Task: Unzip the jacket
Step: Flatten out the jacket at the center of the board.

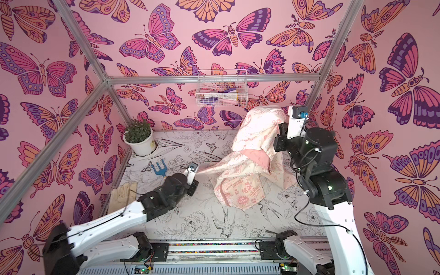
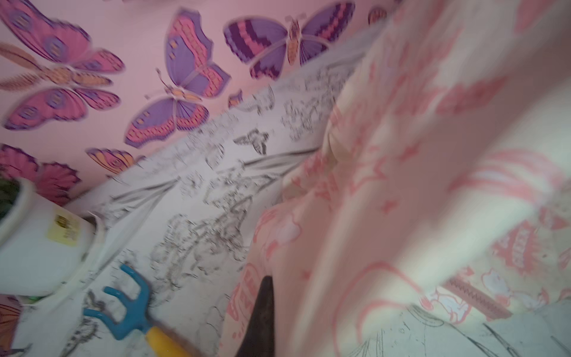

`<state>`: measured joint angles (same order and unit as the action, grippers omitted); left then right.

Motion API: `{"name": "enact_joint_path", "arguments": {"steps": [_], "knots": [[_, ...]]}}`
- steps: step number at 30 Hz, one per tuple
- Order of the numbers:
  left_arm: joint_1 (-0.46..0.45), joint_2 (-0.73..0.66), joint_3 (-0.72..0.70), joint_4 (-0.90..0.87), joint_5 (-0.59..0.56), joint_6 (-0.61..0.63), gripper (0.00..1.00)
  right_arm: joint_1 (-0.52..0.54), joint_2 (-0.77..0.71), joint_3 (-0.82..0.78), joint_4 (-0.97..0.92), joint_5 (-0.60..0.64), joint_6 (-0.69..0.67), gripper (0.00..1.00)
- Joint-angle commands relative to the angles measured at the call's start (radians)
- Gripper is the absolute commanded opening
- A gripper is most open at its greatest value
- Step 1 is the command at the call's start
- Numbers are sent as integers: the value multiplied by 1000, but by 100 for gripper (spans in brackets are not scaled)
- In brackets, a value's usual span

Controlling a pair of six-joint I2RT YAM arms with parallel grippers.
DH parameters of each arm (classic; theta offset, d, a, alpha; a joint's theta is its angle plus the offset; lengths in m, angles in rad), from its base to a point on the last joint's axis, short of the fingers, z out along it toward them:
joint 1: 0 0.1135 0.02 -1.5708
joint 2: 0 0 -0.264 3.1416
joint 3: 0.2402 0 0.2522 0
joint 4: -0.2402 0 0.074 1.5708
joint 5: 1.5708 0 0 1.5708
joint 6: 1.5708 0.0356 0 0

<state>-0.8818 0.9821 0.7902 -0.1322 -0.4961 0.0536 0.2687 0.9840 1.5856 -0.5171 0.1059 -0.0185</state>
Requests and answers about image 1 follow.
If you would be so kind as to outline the pink printed hooded jacket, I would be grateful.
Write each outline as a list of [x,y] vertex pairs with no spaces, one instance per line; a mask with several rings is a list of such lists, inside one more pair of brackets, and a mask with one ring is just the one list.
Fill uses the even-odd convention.
[[273,148],[278,126],[286,119],[277,107],[256,107],[249,111],[232,143],[231,153],[220,162],[199,170],[213,185],[224,206],[247,210],[265,198],[262,180],[286,190],[297,185],[284,170],[283,154]]

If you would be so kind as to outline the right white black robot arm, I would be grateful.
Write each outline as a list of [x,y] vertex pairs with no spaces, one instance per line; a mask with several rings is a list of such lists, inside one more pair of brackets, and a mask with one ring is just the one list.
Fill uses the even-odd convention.
[[277,234],[275,247],[282,258],[292,258],[312,275],[372,275],[355,224],[352,195],[344,176],[332,167],[338,144],[333,133],[323,128],[306,131],[294,123],[282,123],[273,147],[287,152],[298,185],[313,206],[325,230],[331,249],[326,256],[294,232]]

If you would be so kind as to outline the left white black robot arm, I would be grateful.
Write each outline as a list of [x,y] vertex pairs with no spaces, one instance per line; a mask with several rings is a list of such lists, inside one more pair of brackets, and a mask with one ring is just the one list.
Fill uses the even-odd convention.
[[192,196],[197,186],[194,172],[176,173],[120,210],[70,228],[65,223],[55,226],[42,250],[45,274],[75,275],[90,260],[86,252],[92,247],[121,231],[167,214],[184,196]]

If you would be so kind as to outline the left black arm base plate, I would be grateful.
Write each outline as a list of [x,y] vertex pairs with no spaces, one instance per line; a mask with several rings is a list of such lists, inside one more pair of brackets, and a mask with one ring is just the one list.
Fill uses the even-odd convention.
[[169,246],[169,243],[153,243],[151,248],[140,249],[133,257],[122,258],[120,262],[166,262]]

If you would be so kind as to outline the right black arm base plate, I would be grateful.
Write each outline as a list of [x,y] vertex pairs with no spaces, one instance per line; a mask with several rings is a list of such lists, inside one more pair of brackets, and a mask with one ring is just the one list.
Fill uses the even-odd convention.
[[262,241],[258,239],[255,241],[254,246],[259,251],[261,260],[272,260],[272,261],[296,260],[292,256],[288,256],[283,252],[278,252],[276,245],[273,241]]

